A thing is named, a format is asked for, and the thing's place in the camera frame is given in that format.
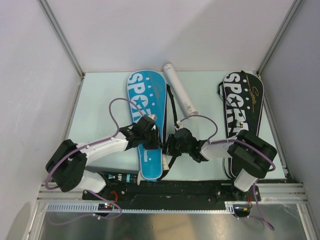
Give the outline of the black racket cover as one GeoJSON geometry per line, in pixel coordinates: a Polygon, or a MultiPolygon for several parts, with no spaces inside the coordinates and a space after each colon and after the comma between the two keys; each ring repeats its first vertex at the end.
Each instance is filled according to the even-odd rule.
{"type": "Polygon", "coordinates": [[[252,73],[234,71],[218,84],[217,94],[223,102],[226,137],[234,137],[241,130],[258,136],[265,95],[262,81],[252,73]]]}

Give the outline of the black shuttlecock tube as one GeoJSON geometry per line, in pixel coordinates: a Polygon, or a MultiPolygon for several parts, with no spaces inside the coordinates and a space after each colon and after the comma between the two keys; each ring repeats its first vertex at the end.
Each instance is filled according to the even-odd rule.
{"type": "Polygon", "coordinates": [[[138,184],[138,176],[131,173],[101,171],[98,174],[110,185],[138,184]]]}

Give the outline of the light blue racket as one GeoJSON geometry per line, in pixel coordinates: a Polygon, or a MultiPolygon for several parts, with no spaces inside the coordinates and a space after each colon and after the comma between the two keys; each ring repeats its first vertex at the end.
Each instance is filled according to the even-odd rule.
{"type": "Polygon", "coordinates": [[[167,160],[167,156],[162,154],[162,172],[167,173],[170,170],[169,162],[167,160]]]}

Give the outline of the blue racket cover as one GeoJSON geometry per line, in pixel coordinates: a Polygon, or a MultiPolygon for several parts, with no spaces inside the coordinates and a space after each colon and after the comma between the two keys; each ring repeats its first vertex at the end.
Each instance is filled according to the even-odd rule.
{"type": "Polygon", "coordinates": [[[127,96],[135,105],[130,105],[131,120],[137,123],[144,115],[156,115],[160,146],[157,149],[137,147],[139,172],[143,180],[156,182],[163,175],[163,154],[168,141],[167,130],[167,83],[162,74],[154,70],[139,70],[127,80],[127,96]]]}

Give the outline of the white shuttlecock tube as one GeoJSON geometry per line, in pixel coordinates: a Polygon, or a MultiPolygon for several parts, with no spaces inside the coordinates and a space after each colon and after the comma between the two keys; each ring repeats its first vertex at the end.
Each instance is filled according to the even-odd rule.
{"type": "Polygon", "coordinates": [[[171,63],[167,63],[163,66],[163,71],[176,93],[179,105],[185,117],[197,115],[199,112],[194,105],[190,95],[188,94],[186,88],[184,87],[177,71],[171,63]]]}

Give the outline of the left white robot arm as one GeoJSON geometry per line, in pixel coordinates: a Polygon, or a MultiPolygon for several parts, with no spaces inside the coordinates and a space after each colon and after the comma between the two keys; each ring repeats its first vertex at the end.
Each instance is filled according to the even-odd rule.
{"type": "Polygon", "coordinates": [[[93,192],[101,200],[107,199],[111,194],[111,187],[102,175],[88,171],[86,167],[105,156],[140,145],[148,149],[159,147],[160,133],[156,119],[154,114],[144,115],[138,122],[121,127],[115,136],[92,143],[78,145],[70,139],[64,140],[45,166],[48,179],[56,183],[56,187],[50,187],[46,180],[46,189],[59,188],[66,193],[78,188],[93,192]]]}

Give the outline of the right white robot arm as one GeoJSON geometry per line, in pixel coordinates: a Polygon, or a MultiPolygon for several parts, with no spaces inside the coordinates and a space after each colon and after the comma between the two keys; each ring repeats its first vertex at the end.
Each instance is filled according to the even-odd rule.
{"type": "Polygon", "coordinates": [[[231,187],[232,197],[238,201],[249,195],[249,189],[268,172],[276,170],[273,163],[277,150],[248,130],[237,135],[211,141],[196,139],[190,130],[183,127],[171,134],[164,145],[165,153],[172,157],[189,155],[195,162],[208,162],[218,158],[231,158],[240,165],[240,172],[231,187]]]}

